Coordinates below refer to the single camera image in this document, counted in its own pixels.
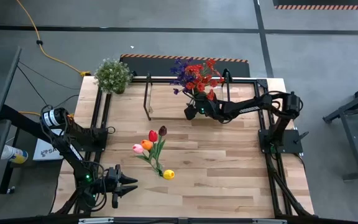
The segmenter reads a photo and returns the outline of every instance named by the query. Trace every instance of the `gray concrete floor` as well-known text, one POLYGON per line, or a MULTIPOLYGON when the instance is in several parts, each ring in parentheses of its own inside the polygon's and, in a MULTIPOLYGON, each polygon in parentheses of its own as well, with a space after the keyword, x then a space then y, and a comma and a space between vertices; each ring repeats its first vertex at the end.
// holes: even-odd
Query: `gray concrete floor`
MULTIPOLYGON (((22 2, 35 23, 43 26, 257 28, 252 0, 22 2)), ((259 2, 266 29, 358 30, 358 11, 278 11, 271 0, 259 2)), ((15 1, 0 0, 0 24, 30 23, 15 1)), ((194 55, 246 58, 252 77, 266 77, 258 34, 41 32, 41 36, 50 55, 80 70, 94 71, 103 58, 118 58, 120 54, 194 55)), ((81 77, 45 58, 35 40, 32 31, 0 30, 0 45, 23 48, 22 62, 57 82, 80 86, 81 77)), ((324 218, 358 221, 358 180, 341 179, 357 171, 356 162, 342 124, 334 121, 328 125, 321 119, 351 100, 358 90, 358 36, 268 35, 267 43, 275 77, 284 78, 287 90, 295 91, 305 102, 295 123, 300 131, 310 132, 303 147, 315 213, 324 218)), ((50 104, 78 93, 24 71, 50 104)), ((15 74, 7 103, 24 111, 39 112, 42 107, 20 72, 15 74)), ((74 111, 75 105, 76 99, 72 99, 64 107, 74 111)), ((0 218, 48 213, 58 170, 58 164, 17 170, 13 180, 17 193, 0 197, 0 218)))

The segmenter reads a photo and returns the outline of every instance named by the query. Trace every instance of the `yellow tulip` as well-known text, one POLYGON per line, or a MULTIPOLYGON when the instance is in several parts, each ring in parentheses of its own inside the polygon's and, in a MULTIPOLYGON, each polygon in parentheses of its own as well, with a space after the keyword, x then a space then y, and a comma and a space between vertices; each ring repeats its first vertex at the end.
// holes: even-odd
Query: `yellow tulip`
POLYGON ((149 140, 142 140, 141 145, 147 151, 150 151, 153 148, 153 143, 149 140))
POLYGON ((163 177, 165 180, 172 180, 175 177, 175 173, 172 170, 164 171, 163 177))

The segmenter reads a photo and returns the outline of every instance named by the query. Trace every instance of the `potted plant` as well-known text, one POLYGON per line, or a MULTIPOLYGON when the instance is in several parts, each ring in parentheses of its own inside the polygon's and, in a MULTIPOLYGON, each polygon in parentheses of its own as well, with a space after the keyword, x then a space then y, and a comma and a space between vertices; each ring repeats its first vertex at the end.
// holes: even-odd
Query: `potted plant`
POLYGON ((132 80, 132 74, 129 72, 127 64, 107 58, 103 59, 94 78, 103 92, 123 94, 126 86, 132 80))

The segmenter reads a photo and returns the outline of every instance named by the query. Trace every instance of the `black and orange striped barrier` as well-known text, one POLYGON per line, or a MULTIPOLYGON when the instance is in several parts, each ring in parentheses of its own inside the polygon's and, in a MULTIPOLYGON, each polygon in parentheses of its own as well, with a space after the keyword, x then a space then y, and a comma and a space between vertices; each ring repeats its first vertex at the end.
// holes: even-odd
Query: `black and orange striped barrier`
POLYGON ((358 10, 358 0, 273 0, 273 3, 275 9, 358 10))
MULTIPOLYGON (((188 60, 191 56, 167 56, 167 55, 142 55, 142 54, 123 54, 120 58, 124 57, 138 57, 138 58, 165 58, 165 59, 183 59, 188 60)), ((233 58, 212 58, 212 57, 193 57, 193 60, 209 60, 213 59, 217 62, 244 62, 248 63, 248 60, 244 59, 233 59, 233 58)))
POLYGON ((176 59, 188 60, 193 58, 192 65, 205 63, 209 59, 216 61, 215 68, 223 72, 227 68, 233 77, 250 77, 248 60, 234 58, 191 57, 169 55, 122 54, 120 61, 128 64, 131 71, 138 76, 146 76, 150 72, 153 77, 174 76, 170 68, 175 66, 176 59))

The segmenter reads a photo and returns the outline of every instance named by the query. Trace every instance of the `wooden tabletop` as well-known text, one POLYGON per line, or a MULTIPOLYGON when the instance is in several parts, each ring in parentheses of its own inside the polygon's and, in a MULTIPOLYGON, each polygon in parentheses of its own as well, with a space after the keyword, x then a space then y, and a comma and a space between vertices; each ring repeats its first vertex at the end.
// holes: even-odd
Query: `wooden tabletop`
MULTIPOLYGON (((268 78, 269 91, 285 91, 281 78, 268 78)), ((185 96, 174 95, 172 86, 154 84, 149 121, 143 109, 145 83, 130 84, 122 95, 113 95, 107 126, 116 132, 109 136, 101 157, 105 168, 120 164, 125 175, 138 179, 138 189, 119 199, 119 207, 106 206, 92 216, 109 217, 273 217, 272 199, 265 157, 260 152, 257 112, 242 114, 229 124, 197 116, 187 121, 183 114, 185 96), (173 180, 158 177, 149 165, 135 158, 134 144, 147 139, 151 129, 165 125, 168 134, 160 156, 164 168, 175 171, 173 180)), ((97 86, 93 77, 84 77, 75 111, 75 121, 87 128, 91 124, 97 86)), ((231 85, 231 101, 254 97, 249 84, 231 85)), ((101 123, 100 109, 98 124, 101 123)), ((283 154, 287 184, 294 196, 313 213, 308 183, 299 158, 283 154)), ((63 162, 53 211, 57 211, 74 192, 73 169, 63 162)), ((284 211, 278 189, 280 208, 284 211)))

